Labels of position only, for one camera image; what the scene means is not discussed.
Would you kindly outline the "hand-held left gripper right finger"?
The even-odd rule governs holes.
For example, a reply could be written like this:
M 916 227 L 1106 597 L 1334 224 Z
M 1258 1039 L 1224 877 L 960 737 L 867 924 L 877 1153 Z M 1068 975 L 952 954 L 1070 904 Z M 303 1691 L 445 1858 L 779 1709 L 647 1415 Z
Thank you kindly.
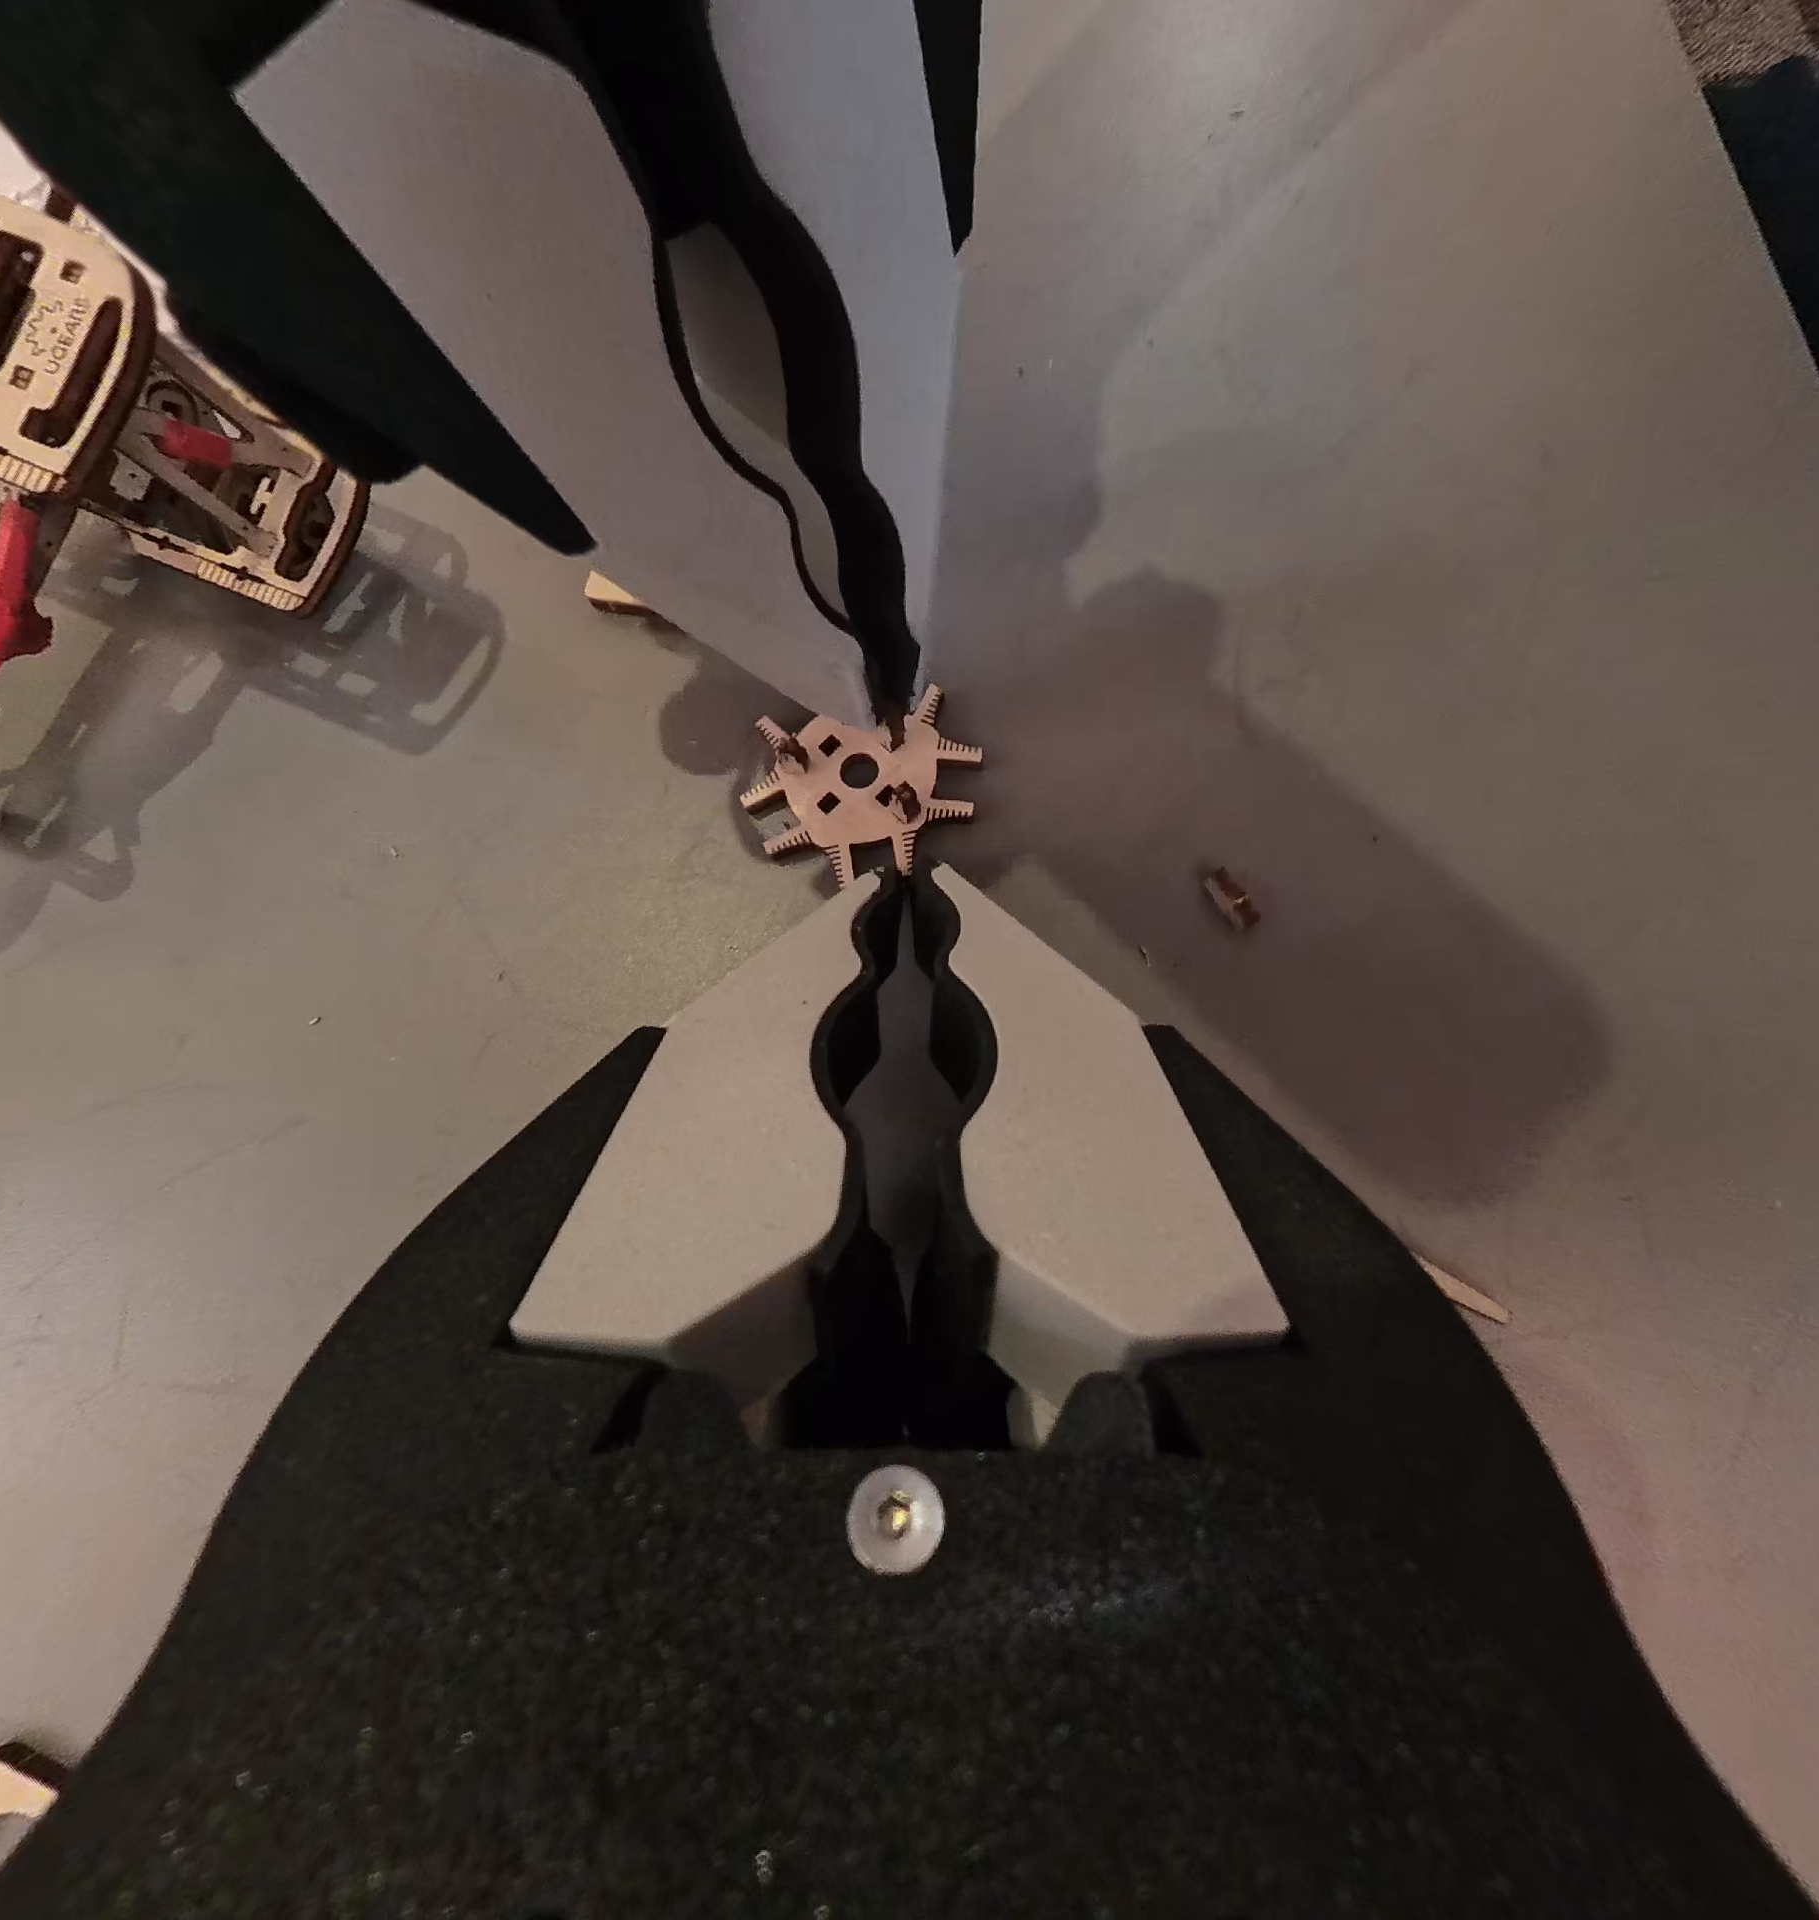
M 912 884 L 934 1155 L 912 1306 L 940 1446 L 1044 1446 L 1078 1388 L 1264 1353 L 1286 1308 L 1136 1015 L 952 866 Z

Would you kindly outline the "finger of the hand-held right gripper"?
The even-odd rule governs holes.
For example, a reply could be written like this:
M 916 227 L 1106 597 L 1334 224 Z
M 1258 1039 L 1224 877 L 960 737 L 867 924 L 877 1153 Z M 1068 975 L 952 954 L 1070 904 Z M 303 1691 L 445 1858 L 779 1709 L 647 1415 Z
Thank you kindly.
M 241 106 L 627 590 L 807 709 L 873 709 L 793 504 L 687 364 L 665 247 L 587 87 L 429 5 L 323 12 Z
M 926 678 L 960 301 L 918 7 L 715 5 L 713 49 L 799 251 L 797 459 L 829 511 L 873 687 L 904 709 Z

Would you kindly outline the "wooden model airplane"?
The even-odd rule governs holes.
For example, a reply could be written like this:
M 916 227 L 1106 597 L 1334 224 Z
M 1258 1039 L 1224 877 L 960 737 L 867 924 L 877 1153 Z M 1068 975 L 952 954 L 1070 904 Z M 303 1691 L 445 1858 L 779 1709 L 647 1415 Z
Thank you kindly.
M 165 459 L 151 437 L 165 419 L 231 435 L 235 465 Z M 13 498 L 41 516 L 37 605 L 77 519 L 97 516 L 141 559 L 311 617 L 361 541 L 371 486 L 173 336 L 105 235 L 59 200 L 0 193 L 0 504 Z

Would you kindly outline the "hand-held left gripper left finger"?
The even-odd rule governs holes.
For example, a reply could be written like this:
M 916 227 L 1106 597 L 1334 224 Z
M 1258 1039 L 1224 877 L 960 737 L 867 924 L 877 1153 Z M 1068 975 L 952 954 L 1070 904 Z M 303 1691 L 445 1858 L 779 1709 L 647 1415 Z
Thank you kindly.
M 793 1444 L 906 1434 L 902 1285 L 851 1117 L 904 888 L 861 877 L 661 1034 L 511 1335 L 773 1404 Z

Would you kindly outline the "small wooden gear piece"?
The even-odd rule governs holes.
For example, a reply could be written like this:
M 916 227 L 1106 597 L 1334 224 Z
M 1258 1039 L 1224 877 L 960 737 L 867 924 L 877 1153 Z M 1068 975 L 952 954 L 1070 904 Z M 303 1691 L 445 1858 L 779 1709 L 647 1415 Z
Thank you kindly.
M 944 694 L 930 685 L 894 728 L 863 731 L 815 717 L 799 731 L 761 717 L 757 731 L 773 753 L 773 771 L 741 798 L 751 814 L 783 804 L 795 824 L 765 841 L 765 853 L 825 853 L 837 884 L 857 883 L 861 851 L 889 849 L 908 880 L 918 869 L 918 842 L 938 824 L 968 822 L 974 802 L 944 797 L 948 766 L 980 766 L 984 751 L 948 738 L 940 727 Z

